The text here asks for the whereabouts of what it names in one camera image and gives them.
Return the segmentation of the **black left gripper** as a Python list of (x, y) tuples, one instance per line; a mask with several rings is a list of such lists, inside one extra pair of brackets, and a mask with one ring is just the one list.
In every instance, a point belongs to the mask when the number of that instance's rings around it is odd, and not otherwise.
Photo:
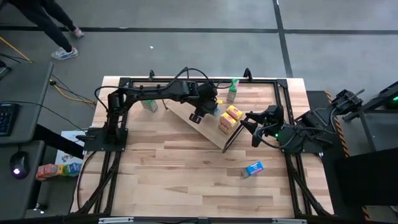
[(218, 104), (216, 102), (216, 96), (218, 94), (216, 88), (211, 82), (206, 82), (198, 87), (199, 99), (196, 104), (195, 113), (191, 113), (189, 120), (200, 124), (203, 115), (211, 114), (215, 115), (215, 109)]

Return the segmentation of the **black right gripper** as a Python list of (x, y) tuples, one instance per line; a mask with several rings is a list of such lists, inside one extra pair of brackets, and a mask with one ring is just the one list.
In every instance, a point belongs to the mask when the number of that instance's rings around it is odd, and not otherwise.
[[(275, 127), (280, 128), (284, 123), (284, 108), (280, 105), (269, 105), (268, 108), (261, 112), (249, 112), (246, 116), (252, 120), (260, 120), (260, 124), (263, 126), (270, 126), (274, 124)], [(258, 128), (257, 122), (250, 122), (241, 120), (241, 124), (251, 133), (254, 134)]]

